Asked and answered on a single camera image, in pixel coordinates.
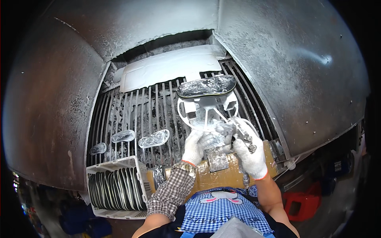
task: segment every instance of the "white plastic crate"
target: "white plastic crate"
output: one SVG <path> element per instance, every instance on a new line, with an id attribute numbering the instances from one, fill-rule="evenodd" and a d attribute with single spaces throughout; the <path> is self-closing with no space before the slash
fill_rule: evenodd
<path id="1" fill-rule="evenodd" d="M 151 198 L 151 195 L 152 195 L 151 186 L 147 179 L 147 168 L 142 162 L 139 162 L 138 158 L 134 155 L 130 157 L 108 161 L 108 162 L 87 167 L 86 168 L 87 187 L 89 187 L 90 176 L 92 174 L 95 174 L 96 172 L 105 172 L 106 170 L 113 172 L 121 168 L 135 168 L 135 167 L 136 167 L 136 170 L 138 171 L 136 176 L 138 177 L 138 181 L 140 183 L 140 186 L 143 192 L 143 196 L 142 196 L 143 201 L 147 204 L 148 200 Z M 91 204 L 91 207 L 93 208 L 94 215 L 98 217 L 106 217 L 106 218 L 113 218 L 113 219 L 135 219 L 135 220 L 145 219 L 147 217 L 147 211 L 124 211 L 124 210 L 115 211 L 115 210 L 108 210 L 108 209 L 100 209 L 100 208 L 94 207 L 93 204 Z"/>

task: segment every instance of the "checkered sleeve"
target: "checkered sleeve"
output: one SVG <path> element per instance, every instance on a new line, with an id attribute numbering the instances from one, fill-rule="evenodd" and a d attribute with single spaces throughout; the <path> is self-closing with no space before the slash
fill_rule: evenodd
<path id="1" fill-rule="evenodd" d="M 147 216 L 160 213 L 173 221 L 177 207 L 185 202 L 194 186 L 195 170 L 184 161 L 173 165 L 168 180 L 159 186 L 148 201 Z"/>

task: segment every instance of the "metal panel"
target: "metal panel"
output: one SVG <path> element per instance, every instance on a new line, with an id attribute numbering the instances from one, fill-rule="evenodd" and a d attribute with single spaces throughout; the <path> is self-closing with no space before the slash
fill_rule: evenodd
<path id="1" fill-rule="evenodd" d="M 217 39 L 253 83 L 288 158 L 364 115 L 368 75 L 345 22 L 327 1 L 220 1 Z"/>
<path id="2" fill-rule="evenodd" d="M 21 45 L 6 88 L 2 122 L 11 170 L 85 190 L 87 134 L 105 68 L 76 31 L 41 19 Z"/>
<path id="3" fill-rule="evenodd" d="M 72 26 L 109 61 L 150 40 L 215 29 L 217 0 L 57 0 L 46 13 Z"/>

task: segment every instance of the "gloved hand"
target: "gloved hand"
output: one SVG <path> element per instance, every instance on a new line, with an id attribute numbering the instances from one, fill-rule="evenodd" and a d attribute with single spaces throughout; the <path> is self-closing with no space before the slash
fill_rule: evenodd
<path id="1" fill-rule="evenodd" d="M 246 131 L 247 134 L 249 134 L 249 136 L 251 136 L 252 144 L 257 147 L 254 153 L 250 153 L 245 143 L 241 139 L 236 138 L 237 134 L 235 134 L 233 135 L 235 137 L 235 141 L 233 142 L 233 150 L 240 157 L 244 170 L 249 175 L 251 175 L 253 179 L 263 179 L 267 174 L 266 160 L 263 151 L 263 141 L 241 118 L 234 117 L 233 119 L 241 126 L 243 130 Z"/>
<path id="2" fill-rule="evenodd" d="M 200 141 L 203 131 L 192 130 L 185 140 L 185 152 L 182 155 L 182 161 L 188 162 L 193 166 L 198 166 L 204 156 L 204 146 Z"/>

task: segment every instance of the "blue checkered apron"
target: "blue checkered apron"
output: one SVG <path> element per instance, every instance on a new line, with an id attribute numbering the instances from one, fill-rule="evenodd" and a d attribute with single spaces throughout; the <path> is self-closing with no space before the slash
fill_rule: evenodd
<path id="1" fill-rule="evenodd" d="M 255 227 L 263 234 L 273 233 L 263 213 L 242 194 L 246 190 L 219 187 L 195 193 L 185 203 L 185 216 L 179 231 L 188 233 L 216 232 L 231 217 Z M 249 188 L 257 196 L 256 186 Z"/>

